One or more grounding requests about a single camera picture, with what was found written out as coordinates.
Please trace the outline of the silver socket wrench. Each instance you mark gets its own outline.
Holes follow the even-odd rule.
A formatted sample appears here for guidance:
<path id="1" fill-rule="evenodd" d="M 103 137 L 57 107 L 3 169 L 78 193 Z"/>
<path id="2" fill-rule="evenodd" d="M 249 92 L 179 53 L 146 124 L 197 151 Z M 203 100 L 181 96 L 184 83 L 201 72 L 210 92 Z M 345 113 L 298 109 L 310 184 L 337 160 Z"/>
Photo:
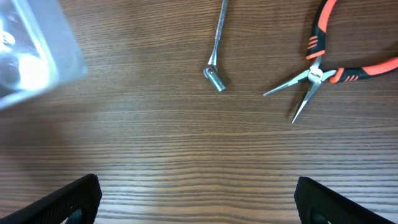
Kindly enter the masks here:
<path id="1" fill-rule="evenodd" d="M 204 76 L 209 79 L 211 84 L 214 86 L 216 91 L 221 92 L 226 88 L 226 85 L 223 83 L 219 76 L 218 66 L 217 66 L 217 59 L 218 59 L 218 48 L 221 39 L 221 33 L 223 30 L 224 19 L 226 17 L 226 11 L 228 8 L 228 0 L 223 0 L 221 5 L 220 16 L 218 19 L 218 25 L 216 28 L 215 34 L 215 43 L 213 47 L 212 54 L 208 61 L 207 66 L 203 69 Z"/>

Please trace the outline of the orange black needle-nose pliers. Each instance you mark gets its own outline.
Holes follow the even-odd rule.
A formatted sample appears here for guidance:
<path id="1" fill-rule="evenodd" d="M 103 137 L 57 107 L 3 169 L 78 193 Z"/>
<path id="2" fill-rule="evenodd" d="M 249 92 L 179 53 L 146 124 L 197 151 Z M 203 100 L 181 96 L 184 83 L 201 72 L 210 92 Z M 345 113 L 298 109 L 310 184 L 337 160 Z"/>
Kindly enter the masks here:
<path id="1" fill-rule="evenodd" d="M 370 65 L 366 67 L 340 67 L 333 70 L 322 70 L 322 55 L 326 50 L 326 30 L 331 12 L 336 4 L 336 0 L 323 0 L 317 10 L 312 24 L 311 36 L 308 40 L 306 59 L 312 60 L 309 69 L 299 73 L 293 79 L 269 90 L 264 96 L 275 93 L 284 88 L 296 85 L 303 80 L 308 80 L 310 86 L 307 94 L 299 104 L 292 121 L 295 121 L 306 104 L 314 96 L 321 84 L 325 81 L 330 83 L 352 82 L 369 78 L 380 77 L 397 70 L 397 57 L 391 58 L 383 63 Z"/>

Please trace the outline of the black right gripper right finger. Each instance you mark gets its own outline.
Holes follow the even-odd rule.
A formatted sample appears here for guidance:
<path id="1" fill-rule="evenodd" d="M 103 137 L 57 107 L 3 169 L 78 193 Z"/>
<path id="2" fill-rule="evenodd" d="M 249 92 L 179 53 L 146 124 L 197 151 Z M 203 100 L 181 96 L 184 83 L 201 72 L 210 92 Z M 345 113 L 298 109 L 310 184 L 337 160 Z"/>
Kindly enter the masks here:
<path id="1" fill-rule="evenodd" d="M 294 200 L 302 224 L 394 224 L 309 177 L 300 177 Z"/>

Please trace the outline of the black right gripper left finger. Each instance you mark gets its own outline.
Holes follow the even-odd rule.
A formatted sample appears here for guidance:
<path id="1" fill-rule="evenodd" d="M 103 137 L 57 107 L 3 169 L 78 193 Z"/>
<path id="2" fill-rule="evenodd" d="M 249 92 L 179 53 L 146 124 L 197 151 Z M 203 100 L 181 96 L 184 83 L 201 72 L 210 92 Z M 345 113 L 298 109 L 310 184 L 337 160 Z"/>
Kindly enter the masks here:
<path id="1" fill-rule="evenodd" d="M 93 224 L 101 198 L 98 177 L 87 174 L 27 207 L 1 218 L 1 223 Z"/>

